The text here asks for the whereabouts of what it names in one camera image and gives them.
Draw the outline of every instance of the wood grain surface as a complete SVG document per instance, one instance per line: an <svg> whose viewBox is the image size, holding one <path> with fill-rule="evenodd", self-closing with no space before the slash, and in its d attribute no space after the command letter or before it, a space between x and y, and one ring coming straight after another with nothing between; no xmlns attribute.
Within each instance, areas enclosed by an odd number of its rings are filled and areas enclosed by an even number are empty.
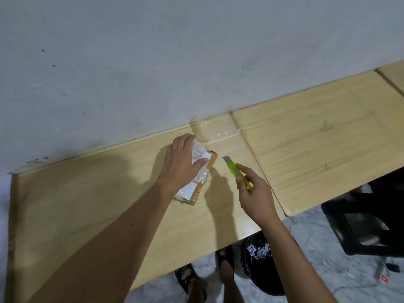
<svg viewBox="0 0 404 303"><path fill-rule="evenodd" d="M14 301L26 302L135 202L159 175L166 146L185 133L192 133L190 125L17 175ZM132 288L259 230L240 208L235 180L221 158L228 155L262 175L243 136L237 132L207 145L219 157L196 204L171 202Z"/></svg>
<svg viewBox="0 0 404 303"><path fill-rule="evenodd" d="M377 69L377 73L404 96L404 60L382 66Z"/></svg>
<svg viewBox="0 0 404 303"><path fill-rule="evenodd" d="M373 71L233 117L286 216L404 166L404 98Z"/></svg>

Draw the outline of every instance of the forearm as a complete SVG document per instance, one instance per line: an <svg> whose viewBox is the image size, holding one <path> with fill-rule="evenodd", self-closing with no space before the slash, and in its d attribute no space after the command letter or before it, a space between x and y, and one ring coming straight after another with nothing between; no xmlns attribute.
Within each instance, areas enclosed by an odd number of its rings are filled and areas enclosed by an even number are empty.
<svg viewBox="0 0 404 303"><path fill-rule="evenodd" d="M272 219L261 229L270 245L288 302L336 302L279 219Z"/></svg>
<svg viewBox="0 0 404 303"><path fill-rule="evenodd" d="M155 183L63 263L29 303L123 302L173 196Z"/></svg>

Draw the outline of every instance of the hand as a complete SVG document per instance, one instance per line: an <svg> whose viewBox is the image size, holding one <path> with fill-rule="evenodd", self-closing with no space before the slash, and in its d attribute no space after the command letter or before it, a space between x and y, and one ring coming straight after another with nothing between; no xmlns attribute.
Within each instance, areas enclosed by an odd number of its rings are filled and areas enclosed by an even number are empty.
<svg viewBox="0 0 404 303"><path fill-rule="evenodd" d="M246 179L253 184L252 189L248 191L244 179L242 177L236 178L241 208L261 228L262 225L269 221L279 220L271 187L252 169L239 163L236 166L246 174Z"/></svg>
<svg viewBox="0 0 404 303"><path fill-rule="evenodd" d="M201 158L192 165L194 139L194 135L185 134L175 138L173 143L167 147L159 180L167 184L174 194L190 183L204 164L209 161L207 158Z"/></svg>

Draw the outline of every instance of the sandal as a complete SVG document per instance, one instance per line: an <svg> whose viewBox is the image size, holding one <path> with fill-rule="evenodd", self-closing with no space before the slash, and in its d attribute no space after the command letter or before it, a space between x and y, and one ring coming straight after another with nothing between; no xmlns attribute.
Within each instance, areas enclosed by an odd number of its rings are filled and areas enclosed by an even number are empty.
<svg viewBox="0 0 404 303"><path fill-rule="evenodd" d="M225 251L225 255L220 255L221 251ZM222 264L222 262L224 260L227 260L233 269L233 276L234 276L234 252L233 252L233 248L231 247L231 245L229 245L223 249L217 250L215 252L215 255L216 255L216 260L217 260L217 267L219 268L219 270L220 270L220 265Z"/></svg>
<svg viewBox="0 0 404 303"><path fill-rule="evenodd" d="M184 275L184 272L185 272L185 270L187 270L187 269L191 269L191 274L188 275L188 276L183 280L183 279L182 279L182 276ZM181 267L181 268L175 270L175 276L177 277L177 280L178 280L179 284L181 285L182 289L185 290L185 292L187 293L187 295L189 295L189 293L188 293L188 286L189 286L189 283L191 282L191 280L192 280L193 278L197 278L198 280L201 280L201 279L199 278L199 276L196 274L196 272L195 272L194 267L192 266L192 264L185 265L184 267ZM204 295L203 301L205 302L205 301L206 301L206 291L205 291L205 289L204 289L203 287L202 287L202 290L203 290L203 295Z"/></svg>

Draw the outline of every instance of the person's right arm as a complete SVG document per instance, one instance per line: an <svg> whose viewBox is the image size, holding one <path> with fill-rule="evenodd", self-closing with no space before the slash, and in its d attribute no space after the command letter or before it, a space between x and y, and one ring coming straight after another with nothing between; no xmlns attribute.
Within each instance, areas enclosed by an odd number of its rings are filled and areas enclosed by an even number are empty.
<svg viewBox="0 0 404 303"><path fill-rule="evenodd" d="M240 164L237 167L253 184L248 191L244 180L236 179L241 207L258 224L270 245L288 302L337 302L279 219L271 187L252 169Z"/></svg>

